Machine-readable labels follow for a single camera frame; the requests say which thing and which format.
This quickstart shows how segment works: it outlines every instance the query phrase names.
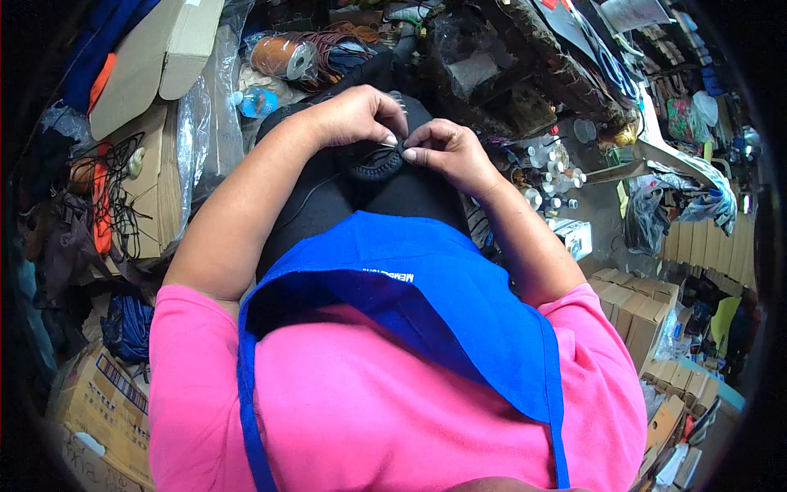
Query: hand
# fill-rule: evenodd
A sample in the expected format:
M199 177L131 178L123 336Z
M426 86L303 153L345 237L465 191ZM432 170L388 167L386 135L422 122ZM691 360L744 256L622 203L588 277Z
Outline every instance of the hand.
M311 120L317 130L320 148L348 145L360 140L395 146L397 138L394 132L403 138L408 134L407 117L399 103L368 85L351 87L291 118Z
M405 159L440 172L457 190L483 200L506 183L486 156L475 133L449 120L435 119L405 140Z

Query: orange fabric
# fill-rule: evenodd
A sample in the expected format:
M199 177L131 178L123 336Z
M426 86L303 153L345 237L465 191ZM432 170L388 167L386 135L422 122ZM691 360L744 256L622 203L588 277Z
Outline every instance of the orange fabric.
M87 114L90 114L90 112L93 110L93 106L98 100L98 96L100 96L101 92L104 90L106 81L109 80L109 74L112 73L112 68L115 66L116 58L117 55L114 53L110 53L106 56L104 68L101 69L98 77L96 77L96 81L93 82L93 87L91 87L91 99L90 103L87 105Z
M98 156L106 156L109 140L102 140L98 146ZM109 196L104 193L106 183L106 163L102 159L96 160L93 178L93 242L99 254L109 253L112 245L112 232L109 230Z

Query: woman's left hand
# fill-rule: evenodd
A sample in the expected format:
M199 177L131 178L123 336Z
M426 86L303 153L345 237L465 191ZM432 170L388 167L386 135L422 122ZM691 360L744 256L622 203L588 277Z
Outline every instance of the woman's left hand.
M320 148L360 140L396 145L396 135L408 135L407 117L396 99L368 85L351 87L290 118L308 119L317 128Z

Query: pink shirt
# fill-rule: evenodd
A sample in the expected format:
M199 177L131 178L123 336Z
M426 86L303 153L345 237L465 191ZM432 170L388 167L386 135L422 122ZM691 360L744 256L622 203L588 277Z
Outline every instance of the pink shirt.
M571 485L628 490L647 421L626 347L587 284L538 310L560 348ZM237 352L237 322L215 302L185 287L159 291L150 333L158 490L254 489ZM556 486L545 425L347 305L272 332L255 363L254 403L280 490L444 490L487 476Z

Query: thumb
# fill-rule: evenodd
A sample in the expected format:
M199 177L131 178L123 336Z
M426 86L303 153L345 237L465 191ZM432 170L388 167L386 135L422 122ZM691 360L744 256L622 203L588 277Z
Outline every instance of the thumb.
M369 135L369 140L374 142L385 143L386 145L396 146L398 141L394 133L386 128L385 125L374 122L371 126L371 134Z
M441 171L443 168L443 154L444 152L423 147L410 147L401 153L407 162L432 168L435 171Z

